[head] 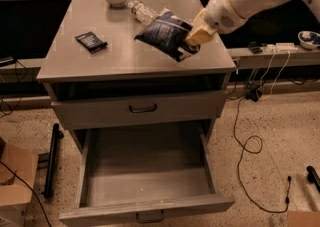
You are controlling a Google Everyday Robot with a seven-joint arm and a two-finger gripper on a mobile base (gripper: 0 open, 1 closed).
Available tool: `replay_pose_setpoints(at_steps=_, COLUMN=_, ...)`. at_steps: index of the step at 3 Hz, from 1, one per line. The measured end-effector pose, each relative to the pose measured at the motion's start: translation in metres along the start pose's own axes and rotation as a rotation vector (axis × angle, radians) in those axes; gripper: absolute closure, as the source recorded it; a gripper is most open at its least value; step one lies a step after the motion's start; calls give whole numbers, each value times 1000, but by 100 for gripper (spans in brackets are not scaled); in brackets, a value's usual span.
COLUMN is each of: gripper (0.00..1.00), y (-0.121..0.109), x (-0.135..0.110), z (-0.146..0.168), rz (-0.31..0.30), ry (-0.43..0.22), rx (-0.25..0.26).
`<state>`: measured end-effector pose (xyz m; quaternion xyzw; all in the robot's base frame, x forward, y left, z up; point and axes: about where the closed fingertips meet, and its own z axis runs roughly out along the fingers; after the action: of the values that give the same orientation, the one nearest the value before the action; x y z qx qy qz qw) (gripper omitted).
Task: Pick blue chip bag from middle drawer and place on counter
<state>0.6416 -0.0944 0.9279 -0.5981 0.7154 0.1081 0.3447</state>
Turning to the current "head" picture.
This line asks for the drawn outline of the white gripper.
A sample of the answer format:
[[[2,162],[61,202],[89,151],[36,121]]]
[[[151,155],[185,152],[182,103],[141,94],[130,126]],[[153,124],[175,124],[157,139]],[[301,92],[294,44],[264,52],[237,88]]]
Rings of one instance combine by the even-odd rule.
[[[215,30],[219,34],[229,34],[242,27],[247,22],[240,16],[231,3],[231,0],[209,0],[193,19],[193,29],[185,38],[190,46],[197,46],[210,42]]]

